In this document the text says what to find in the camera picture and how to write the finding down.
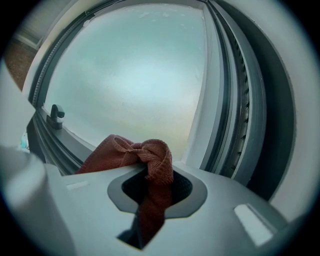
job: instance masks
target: frosted glass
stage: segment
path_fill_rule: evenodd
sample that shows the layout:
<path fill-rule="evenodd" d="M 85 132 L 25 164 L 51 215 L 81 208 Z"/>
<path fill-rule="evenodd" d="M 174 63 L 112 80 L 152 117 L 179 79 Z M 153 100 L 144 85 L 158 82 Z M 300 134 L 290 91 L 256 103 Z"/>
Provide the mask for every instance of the frosted glass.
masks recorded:
<path fill-rule="evenodd" d="M 199 9 L 143 4 L 92 19 L 60 58 L 45 109 L 97 146 L 110 134 L 165 141 L 174 160 L 187 146 L 205 67 Z"/>

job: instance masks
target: cloth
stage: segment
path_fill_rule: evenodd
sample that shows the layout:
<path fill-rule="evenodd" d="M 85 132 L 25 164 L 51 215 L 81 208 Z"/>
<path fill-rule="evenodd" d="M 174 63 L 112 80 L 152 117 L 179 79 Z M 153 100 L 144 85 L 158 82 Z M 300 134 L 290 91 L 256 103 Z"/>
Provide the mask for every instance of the cloth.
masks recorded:
<path fill-rule="evenodd" d="M 147 163 L 147 193 L 138 208 L 138 223 L 145 246 L 164 224 L 165 209 L 172 205 L 174 181 L 172 156 L 168 145 L 158 139 L 143 143 L 117 135 L 108 136 L 86 159 L 76 174 L 92 173 Z"/>

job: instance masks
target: red towel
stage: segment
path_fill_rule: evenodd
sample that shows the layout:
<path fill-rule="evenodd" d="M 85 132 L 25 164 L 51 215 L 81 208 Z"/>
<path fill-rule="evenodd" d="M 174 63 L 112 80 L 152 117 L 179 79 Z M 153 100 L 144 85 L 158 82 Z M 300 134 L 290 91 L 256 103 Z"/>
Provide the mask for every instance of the red towel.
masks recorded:
<path fill-rule="evenodd" d="M 147 163 L 148 191 L 138 209 L 138 220 L 145 246 L 164 224 L 165 209 L 172 205 L 174 181 L 172 156 L 168 145 L 158 139 L 143 143 L 117 135 L 108 136 L 87 158 L 76 174 L 93 173 Z"/>

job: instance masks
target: knotted towel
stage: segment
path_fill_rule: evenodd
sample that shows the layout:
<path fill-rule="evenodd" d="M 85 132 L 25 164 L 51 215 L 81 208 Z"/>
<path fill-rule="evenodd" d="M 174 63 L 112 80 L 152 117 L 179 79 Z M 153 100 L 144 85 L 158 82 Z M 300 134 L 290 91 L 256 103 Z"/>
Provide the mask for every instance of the knotted towel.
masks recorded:
<path fill-rule="evenodd" d="M 165 209 L 172 205 L 174 181 L 172 156 L 168 145 L 159 139 L 143 143 L 117 135 L 108 136 L 86 159 L 76 174 L 93 173 L 147 163 L 147 193 L 138 208 L 138 223 L 145 246 L 164 224 Z"/>

